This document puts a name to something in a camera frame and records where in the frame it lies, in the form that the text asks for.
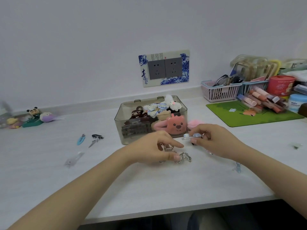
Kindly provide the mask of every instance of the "red round box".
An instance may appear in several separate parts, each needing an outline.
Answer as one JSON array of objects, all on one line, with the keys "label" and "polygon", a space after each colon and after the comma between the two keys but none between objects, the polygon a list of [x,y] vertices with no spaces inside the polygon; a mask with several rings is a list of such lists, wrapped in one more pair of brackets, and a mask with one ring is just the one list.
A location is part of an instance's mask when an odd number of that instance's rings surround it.
[{"label": "red round box", "polygon": [[289,96],[295,77],[292,76],[274,76],[269,80],[267,92],[275,96]]}]

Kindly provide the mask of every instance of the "pink fluffy hair clip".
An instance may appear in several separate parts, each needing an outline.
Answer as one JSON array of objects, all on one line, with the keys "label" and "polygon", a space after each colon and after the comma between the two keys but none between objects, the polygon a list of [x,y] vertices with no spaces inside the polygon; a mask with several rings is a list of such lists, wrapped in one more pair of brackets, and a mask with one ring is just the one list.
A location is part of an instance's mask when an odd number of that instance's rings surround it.
[{"label": "pink fluffy hair clip", "polygon": [[204,123],[203,121],[201,120],[198,120],[198,119],[194,119],[194,120],[190,120],[188,122],[188,129],[192,130],[194,127],[196,127],[198,124],[202,124]]}]

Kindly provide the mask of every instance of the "basket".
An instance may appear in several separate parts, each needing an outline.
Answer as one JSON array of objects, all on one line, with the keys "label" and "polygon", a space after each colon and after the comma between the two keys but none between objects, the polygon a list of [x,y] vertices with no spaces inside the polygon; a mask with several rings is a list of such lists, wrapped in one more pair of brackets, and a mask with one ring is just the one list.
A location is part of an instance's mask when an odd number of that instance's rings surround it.
[{"label": "basket", "polygon": [[255,85],[263,90],[266,90],[268,87],[269,81],[243,81],[242,86],[239,88],[238,94],[244,95],[247,93],[252,85]]},{"label": "basket", "polygon": [[204,98],[209,102],[219,102],[236,99],[239,87],[242,83],[214,86],[215,81],[202,81],[201,89]]}]

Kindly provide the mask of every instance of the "white sheep plush clip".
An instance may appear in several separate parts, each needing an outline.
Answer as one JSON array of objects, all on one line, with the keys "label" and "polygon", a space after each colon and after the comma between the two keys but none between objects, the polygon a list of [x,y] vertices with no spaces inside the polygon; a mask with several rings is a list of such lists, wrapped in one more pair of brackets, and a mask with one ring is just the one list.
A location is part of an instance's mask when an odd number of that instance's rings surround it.
[{"label": "white sheep plush clip", "polygon": [[167,105],[169,105],[169,107],[174,110],[174,111],[178,111],[179,109],[182,108],[181,104],[178,102],[175,102],[173,97],[169,94],[167,94],[165,96],[165,100],[164,103],[166,103]]}]

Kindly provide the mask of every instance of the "hand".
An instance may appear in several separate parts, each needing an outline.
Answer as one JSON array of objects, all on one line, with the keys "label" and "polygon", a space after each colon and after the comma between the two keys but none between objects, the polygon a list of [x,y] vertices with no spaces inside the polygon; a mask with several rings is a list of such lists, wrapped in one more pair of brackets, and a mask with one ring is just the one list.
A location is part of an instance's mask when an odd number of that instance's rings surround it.
[{"label": "hand", "polygon": [[199,124],[189,134],[204,134],[203,139],[193,138],[192,143],[200,145],[220,157],[236,160],[240,152],[247,150],[248,146],[242,143],[226,128],[215,124]]},{"label": "hand", "polygon": [[174,140],[166,131],[149,133],[133,143],[121,148],[130,163],[151,163],[158,161],[179,161],[181,157],[175,152],[165,152],[162,144],[183,148],[184,145]]}]

